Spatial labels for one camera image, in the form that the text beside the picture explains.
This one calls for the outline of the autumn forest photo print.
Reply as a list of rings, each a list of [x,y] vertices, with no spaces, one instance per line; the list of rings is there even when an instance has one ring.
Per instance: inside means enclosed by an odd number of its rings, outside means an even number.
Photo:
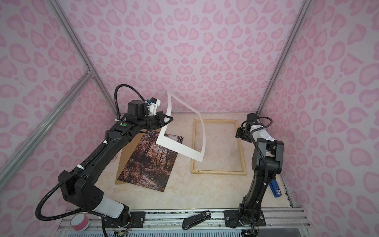
[[[163,192],[178,153],[156,143],[159,132],[144,132],[118,180]]]

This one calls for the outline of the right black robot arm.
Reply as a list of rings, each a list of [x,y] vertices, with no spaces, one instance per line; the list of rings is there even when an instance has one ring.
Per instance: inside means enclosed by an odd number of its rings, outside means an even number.
[[[252,143],[255,147],[252,156],[254,177],[238,208],[238,221],[243,226],[253,227],[258,222],[265,192],[283,168],[284,143],[266,131],[272,123],[269,117],[249,113],[236,132],[236,138]]]

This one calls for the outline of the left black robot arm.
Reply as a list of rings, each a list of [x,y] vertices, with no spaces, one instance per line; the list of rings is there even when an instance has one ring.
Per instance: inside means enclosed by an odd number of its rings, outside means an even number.
[[[101,173],[114,156],[143,130],[155,130],[173,121],[173,118],[157,111],[160,101],[129,102],[127,113],[106,131],[104,141],[71,172],[58,176],[63,199],[78,207],[77,213],[89,212],[111,219],[119,227],[130,224],[129,208],[107,197],[96,187]]]

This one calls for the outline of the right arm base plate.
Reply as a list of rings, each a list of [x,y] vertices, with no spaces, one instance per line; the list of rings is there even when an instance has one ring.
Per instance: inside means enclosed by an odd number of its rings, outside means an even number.
[[[235,229],[237,227],[251,227],[251,222],[242,221],[239,219],[239,212],[237,209],[224,211],[225,226]],[[260,210],[259,217],[257,219],[258,227],[265,227],[266,221],[262,210]]]

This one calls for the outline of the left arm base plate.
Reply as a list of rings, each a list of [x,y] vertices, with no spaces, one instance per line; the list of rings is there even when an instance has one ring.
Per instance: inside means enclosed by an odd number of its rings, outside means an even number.
[[[129,212],[129,217],[126,222],[121,221],[120,217],[118,219],[112,219],[110,217],[105,217],[103,221],[103,226],[106,229],[110,228],[143,228],[146,218],[146,212],[144,211],[131,211]]]

